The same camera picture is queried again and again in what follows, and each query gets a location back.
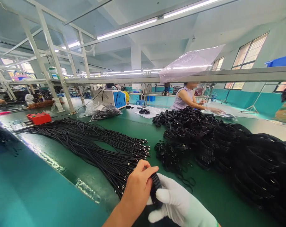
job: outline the machine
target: machine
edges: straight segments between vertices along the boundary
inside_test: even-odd
[[[92,93],[95,102],[102,102],[103,97],[103,102],[113,104],[118,109],[126,106],[126,95],[120,90],[94,90]]]

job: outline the workbench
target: workbench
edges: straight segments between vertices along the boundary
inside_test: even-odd
[[[72,98],[75,109],[81,107],[81,100]],[[63,104],[64,109],[68,109],[67,102]],[[50,108],[40,108],[38,110],[26,110],[0,116],[0,126],[9,130],[12,124],[26,121],[26,114],[50,111]],[[88,122],[90,117],[77,118],[79,113],[83,113],[85,107],[78,110],[75,115],[66,115],[59,118],[71,117]],[[106,129],[115,130],[135,138],[147,139],[150,155],[147,160],[152,166],[159,166],[159,173],[173,178],[180,184],[173,173],[165,172],[162,164],[156,159],[154,146],[159,140],[163,139],[164,126],[156,128],[152,124],[152,118],[147,119],[135,114],[138,109],[121,109],[122,113],[113,118],[98,121],[97,123]],[[61,113],[51,113],[51,116],[67,114],[69,111]],[[238,123],[244,125],[253,133],[268,133],[282,140],[286,140],[286,127],[267,120],[238,118]],[[46,163],[63,175],[67,180],[74,184],[91,200],[102,206],[108,213],[112,211],[119,202],[110,183],[106,180],[99,169],[86,163],[81,158],[74,155],[60,143],[42,135],[19,133],[14,134],[31,151],[36,153]],[[194,164],[188,166],[185,176],[191,176],[196,180],[193,195],[211,212],[223,227],[273,227],[280,226],[267,212],[257,210],[242,200],[232,188],[231,182],[223,175],[214,170],[205,171]]]

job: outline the cardboard box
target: cardboard box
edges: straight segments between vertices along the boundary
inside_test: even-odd
[[[286,123],[286,110],[280,109],[276,112],[276,120]]]

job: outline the gloved hand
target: gloved hand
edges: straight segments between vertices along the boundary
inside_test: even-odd
[[[190,227],[217,227],[219,226],[215,217],[190,194],[185,188],[173,179],[158,173],[162,189],[158,189],[156,197],[163,202],[159,210],[152,211],[148,220],[155,223],[168,216],[179,226]]]

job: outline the sleeveless top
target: sleeveless top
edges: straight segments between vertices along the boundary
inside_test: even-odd
[[[181,98],[178,97],[178,94],[181,90],[186,90],[187,91],[187,94],[188,96],[192,99],[192,97],[194,96],[194,91],[193,90],[190,90],[188,89],[187,87],[183,87],[181,88],[180,90],[178,90],[178,92],[176,93],[176,99],[175,99],[175,102],[174,104],[172,105],[171,109],[174,109],[174,110],[179,110],[179,109],[184,109],[187,104],[186,102],[184,102]]]

